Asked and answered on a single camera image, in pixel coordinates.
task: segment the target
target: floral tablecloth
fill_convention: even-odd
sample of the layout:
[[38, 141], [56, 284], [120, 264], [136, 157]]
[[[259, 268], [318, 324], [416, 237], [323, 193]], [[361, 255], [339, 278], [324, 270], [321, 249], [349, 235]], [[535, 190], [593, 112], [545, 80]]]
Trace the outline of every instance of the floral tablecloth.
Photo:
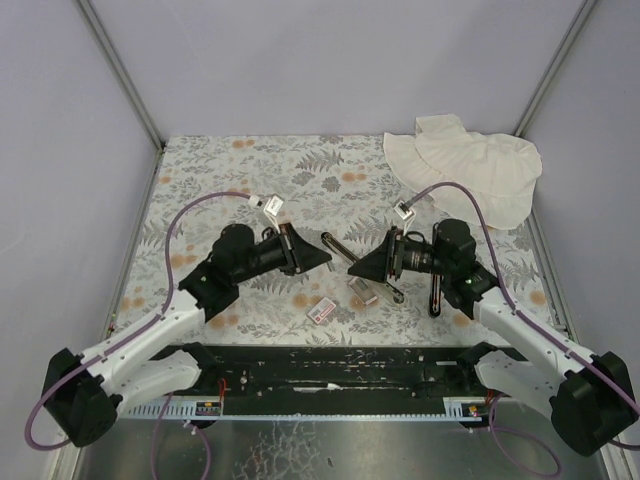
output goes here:
[[[399, 219], [392, 210], [398, 198], [412, 193], [393, 176], [384, 159], [382, 136], [175, 136], [168, 143], [143, 235], [131, 269], [116, 329], [158, 306], [167, 293], [163, 241], [173, 216], [187, 202], [209, 192], [232, 190], [285, 199], [282, 221], [291, 221], [307, 241], [322, 247], [320, 234], [331, 232], [363, 255], [382, 241]], [[412, 229], [430, 237], [431, 225], [446, 217], [427, 200], [415, 207]], [[237, 198], [215, 199], [183, 217], [171, 245], [176, 280], [186, 276], [209, 252], [229, 223], [254, 228], [256, 238], [267, 225], [258, 210]], [[493, 230], [502, 270], [516, 297], [550, 322], [525, 226]], [[489, 255], [477, 227], [478, 254]], [[277, 345], [427, 345], [468, 346], [482, 340], [505, 342], [445, 303], [442, 315], [427, 315], [427, 275], [406, 272], [398, 287], [405, 305], [379, 300], [365, 307], [347, 287], [347, 264], [334, 256], [326, 266], [285, 277], [278, 271], [240, 286], [240, 298], [225, 312], [190, 332], [183, 341], [207, 344]], [[337, 304], [320, 325], [306, 313], [323, 297]]]

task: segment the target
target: crumpled white fabric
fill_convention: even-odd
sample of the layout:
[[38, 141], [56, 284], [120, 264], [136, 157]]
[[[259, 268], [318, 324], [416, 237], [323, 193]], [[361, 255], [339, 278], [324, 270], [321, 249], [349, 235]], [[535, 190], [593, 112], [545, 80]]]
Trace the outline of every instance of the crumpled white fabric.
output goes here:
[[[536, 179], [542, 174], [533, 143], [505, 134], [467, 132], [456, 115], [416, 119], [416, 136], [384, 135], [384, 154], [395, 176], [414, 192], [453, 181], [467, 187], [488, 225], [511, 230], [531, 213]], [[429, 194], [433, 205], [479, 225], [461, 191], [442, 187]]]

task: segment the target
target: gray panel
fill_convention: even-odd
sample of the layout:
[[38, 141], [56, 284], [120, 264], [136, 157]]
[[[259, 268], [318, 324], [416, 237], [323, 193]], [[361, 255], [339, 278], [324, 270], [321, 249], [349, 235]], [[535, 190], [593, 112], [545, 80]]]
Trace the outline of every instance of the gray panel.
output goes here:
[[511, 132], [580, 4], [95, 0], [165, 138]]
[[99, 338], [154, 148], [72, 2], [0, 2], [0, 44], [0, 465], [37, 479], [24, 422], [49, 358]]
[[[543, 157], [538, 219], [578, 337], [640, 388], [640, 4], [601, 2], [528, 138]], [[629, 429], [640, 442], [640, 427]], [[634, 454], [635, 462], [640, 456]]]
[[[514, 403], [499, 407], [499, 423], [540, 436], [562, 459], [564, 480], [608, 478], [599, 455], [572, 452], [541, 417]], [[75, 480], [150, 477], [152, 421], [121, 421], [86, 449]], [[160, 436], [160, 478], [199, 479], [205, 454], [199, 437], [165, 422]], [[238, 480], [526, 480], [502, 456], [486, 431], [469, 433], [450, 423], [293, 423], [222, 421], [205, 430], [212, 448], [210, 479]], [[505, 446], [533, 469], [552, 472], [553, 461], [519, 438]]]

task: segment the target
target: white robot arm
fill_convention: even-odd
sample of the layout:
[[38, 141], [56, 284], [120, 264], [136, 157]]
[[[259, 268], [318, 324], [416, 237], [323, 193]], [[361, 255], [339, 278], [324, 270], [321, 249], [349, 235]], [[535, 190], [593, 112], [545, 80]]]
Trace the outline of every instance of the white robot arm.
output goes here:
[[[239, 283], [274, 269], [297, 275], [331, 260], [327, 252], [303, 240], [290, 223], [277, 227], [265, 230], [256, 244], [251, 228], [229, 225], [207, 258], [178, 284], [168, 305], [79, 355], [64, 349], [51, 358], [44, 406], [74, 445], [96, 441], [122, 412], [188, 389], [203, 374], [208, 380], [212, 371], [217, 375], [215, 359], [199, 344], [182, 345], [166, 358], [150, 359], [231, 305], [239, 296]], [[60, 385], [70, 372], [79, 370], [83, 371]]]
[[[413, 219], [410, 210], [397, 206], [396, 211], [407, 223]], [[498, 333], [526, 360], [518, 361], [481, 343], [463, 354], [459, 363], [485, 387], [510, 395], [550, 419], [576, 452], [592, 455], [638, 419], [618, 393], [593, 373], [602, 373], [633, 398], [625, 363], [611, 352], [595, 355], [519, 308], [517, 302], [512, 308], [498, 279], [477, 261], [475, 250], [469, 226], [460, 220], [435, 225], [431, 243], [420, 233], [392, 227], [382, 245], [348, 272], [377, 282], [399, 278], [404, 270], [430, 274], [432, 316], [439, 314], [444, 295], [451, 306]], [[575, 356], [590, 362], [589, 368]]]

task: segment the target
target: metal floor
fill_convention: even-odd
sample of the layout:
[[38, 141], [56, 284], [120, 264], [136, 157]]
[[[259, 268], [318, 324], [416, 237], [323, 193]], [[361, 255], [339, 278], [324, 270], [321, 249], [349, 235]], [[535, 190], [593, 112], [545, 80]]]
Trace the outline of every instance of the metal floor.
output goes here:
[[[85, 449], [74, 480], [151, 478], [153, 421], [123, 420]], [[498, 424], [542, 438], [561, 458], [565, 480], [609, 478], [600, 455], [583, 458], [566, 447], [551, 424], [514, 402], [501, 403]], [[485, 431], [457, 423], [221, 421], [205, 430], [212, 448], [209, 479], [534, 479], [511, 465]], [[530, 468], [552, 472], [539, 447], [502, 436]], [[200, 479], [205, 453], [198, 436], [164, 422], [158, 451], [161, 479]]]

